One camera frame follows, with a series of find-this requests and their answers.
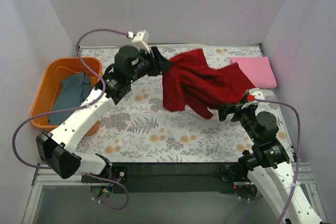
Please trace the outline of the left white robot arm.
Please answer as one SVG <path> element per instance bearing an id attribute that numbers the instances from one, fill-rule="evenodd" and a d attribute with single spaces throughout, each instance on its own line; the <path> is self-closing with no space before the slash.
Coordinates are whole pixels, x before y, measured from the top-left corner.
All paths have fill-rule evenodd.
<path id="1" fill-rule="evenodd" d="M 100 182 L 112 176 L 112 163 L 100 154 L 79 153 L 76 148 L 85 134 L 100 118 L 130 92 L 131 84 L 141 77 L 167 73 L 173 64 L 164 58 L 157 47 L 149 52 L 133 46 L 123 46 L 103 76 L 92 89 L 84 108 L 75 111 L 50 133 L 36 138 L 38 152 L 44 161 L 61 178 L 75 173 L 90 173 Z"/>

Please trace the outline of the grey blue t shirt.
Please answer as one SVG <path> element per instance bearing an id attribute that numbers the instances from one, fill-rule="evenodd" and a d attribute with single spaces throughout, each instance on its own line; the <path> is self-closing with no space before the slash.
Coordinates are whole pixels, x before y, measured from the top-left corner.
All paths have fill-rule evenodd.
<path id="1" fill-rule="evenodd" d="M 52 111 L 81 106 L 89 96 L 93 86 L 85 72 L 72 74 L 61 82 L 62 90 L 52 107 Z"/>

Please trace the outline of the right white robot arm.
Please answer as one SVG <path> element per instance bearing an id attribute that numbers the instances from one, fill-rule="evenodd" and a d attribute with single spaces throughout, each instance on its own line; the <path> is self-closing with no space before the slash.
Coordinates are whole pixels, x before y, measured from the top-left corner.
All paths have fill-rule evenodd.
<path id="1" fill-rule="evenodd" d="M 219 120 L 232 114 L 253 141 L 238 160 L 242 180 L 256 185 L 271 207 L 277 223 L 322 223 L 297 181 L 299 168 L 293 168 L 283 145 L 277 139 L 276 117 L 267 111 L 256 112 L 257 104 L 225 104 L 218 107 Z"/>

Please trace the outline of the red t shirt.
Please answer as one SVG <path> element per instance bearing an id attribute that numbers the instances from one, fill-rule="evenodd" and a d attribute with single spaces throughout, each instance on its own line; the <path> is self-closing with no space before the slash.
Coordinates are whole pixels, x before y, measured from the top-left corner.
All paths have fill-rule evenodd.
<path id="1" fill-rule="evenodd" d="M 170 59 L 172 68 L 163 75 L 163 107 L 171 112 L 189 106 L 204 119 L 211 119 L 220 104 L 237 103 L 255 86 L 237 63 L 211 68 L 203 50 L 195 49 Z"/>

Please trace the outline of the folded pink t shirt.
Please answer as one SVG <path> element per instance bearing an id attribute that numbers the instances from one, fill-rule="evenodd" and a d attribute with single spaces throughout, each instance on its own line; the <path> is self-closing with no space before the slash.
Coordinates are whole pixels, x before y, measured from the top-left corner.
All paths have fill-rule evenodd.
<path id="1" fill-rule="evenodd" d="M 232 57 L 231 63 L 237 63 L 256 88 L 274 89 L 277 86 L 268 57 Z"/>

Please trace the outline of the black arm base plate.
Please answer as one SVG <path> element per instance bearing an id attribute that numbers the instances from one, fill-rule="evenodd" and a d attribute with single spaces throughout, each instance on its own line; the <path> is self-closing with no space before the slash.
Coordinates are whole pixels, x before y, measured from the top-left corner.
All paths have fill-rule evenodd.
<path id="1" fill-rule="evenodd" d="M 257 187 L 237 163 L 114 163 L 110 179 L 130 193 L 218 192 L 253 199 Z"/>

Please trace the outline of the floral table cloth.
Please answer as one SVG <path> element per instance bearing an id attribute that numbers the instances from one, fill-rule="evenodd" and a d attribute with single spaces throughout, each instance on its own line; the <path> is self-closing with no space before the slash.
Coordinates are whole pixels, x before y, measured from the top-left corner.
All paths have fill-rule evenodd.
<path id="1" fill-rule="evenodd" d="M 101 154 L 113 162 L 236 162 L 253 145 L 237 122 L 206 120 L 186 107 L 163 107 L 162 78 L 145 76 L 83 137 L 77 152 Z"/>

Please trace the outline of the orange plastic tub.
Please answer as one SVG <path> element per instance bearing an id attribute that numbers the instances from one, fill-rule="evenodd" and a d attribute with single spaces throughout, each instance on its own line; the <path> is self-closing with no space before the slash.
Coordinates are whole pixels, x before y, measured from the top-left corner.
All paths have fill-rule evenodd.
<path id="1" fill-rule="evenodd" d="M 84 62 L 98 75 L 102 76 L 102 63 L 94 57 L 83 57 Z M 35 97 L 30 117 L 49 112 L 57 100 L 61 90 L 61 81 L 72 74 L 85 72 L 94 86 L 99 79 L 93 75 L 79 60 L 79 58 L 60 58 L 53 61 L 45 70 L 44 76 Z M 32 125 L 47 132 L 54 130 L 58 125 L 49 123 L 48 116 L 33 119 Z M 91 136 L 97 132 L 100 121 L 97 121 L 85 136 Z"/>

